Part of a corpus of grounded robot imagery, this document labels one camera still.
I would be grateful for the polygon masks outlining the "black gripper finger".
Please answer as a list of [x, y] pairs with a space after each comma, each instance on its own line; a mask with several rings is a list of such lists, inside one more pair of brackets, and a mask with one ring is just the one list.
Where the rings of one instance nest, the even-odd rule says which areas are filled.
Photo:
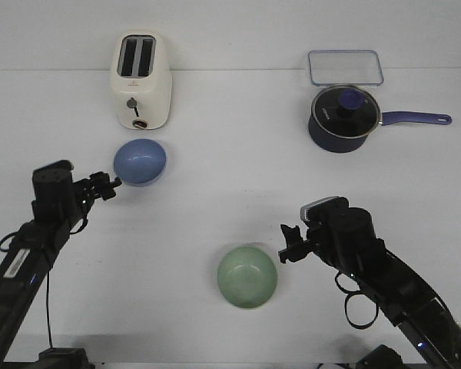
[[89, 176], [90, 188], [110, 188], [111, 180], [108, 173], [99, 171]]
[[308, 242], [288, 245], [285, 249], [278, 252], [278, 257], [282, 264], [286, 264], [288, 261], [295, 263], [303, 260], [311, 252], [310, 244]]
[[300, 233], [298, 225], [289, 227], [288, 225], [282, 224], [280, 229], [284, 235], [287, 246], [301, 246], [304, 243], [304, 239]]
[[116, 196], [115, 188], [122, 185], [120, 178], [116, 177], [114, 180], [111, 180], [110, 188], [96, 188], [95, 189], [95, 198], [101, 198], [104, 201], [107, 201]]

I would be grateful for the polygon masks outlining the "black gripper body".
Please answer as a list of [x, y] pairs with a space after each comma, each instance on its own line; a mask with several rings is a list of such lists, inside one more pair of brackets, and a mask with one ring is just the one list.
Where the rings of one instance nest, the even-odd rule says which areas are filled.
[[64, 223], [85, 227], [88, 212], [95, 202], [95, 188], [89, 187], [89, 178], [73, 181], [72, 171], [52, 169], [33, 171], [32, 201], [34, 220], [39, 223]]
[[343, 273], [377, 273], [384, 266], [384, 242], [374, 231], [371, 214], [339, 197], [317, 212], [307, 239], [315, 253]]

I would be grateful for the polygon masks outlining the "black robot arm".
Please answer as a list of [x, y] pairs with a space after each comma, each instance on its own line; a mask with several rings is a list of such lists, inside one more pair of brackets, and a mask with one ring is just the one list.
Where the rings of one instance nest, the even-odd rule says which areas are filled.
[[72, 169], [60, 160], [33, 171], [33, 219], [8, 236], [0, 264], [0, 367], [60, 250], [86, 227], [94, 202], [113, 198], [121, 185], [102, 171], [74, 181]]
[[280, 227], [287, 245], [278, 253], [281, 263], [315, 254], [357, 284], [344, 291], [347, 299], [370, 299], [431, 368], [461, 368], [461, 327], [430, 285], [376, 236], [367, 210], [333, 196], [304, 205], [300, 218], [305, 236], [298, 227]]

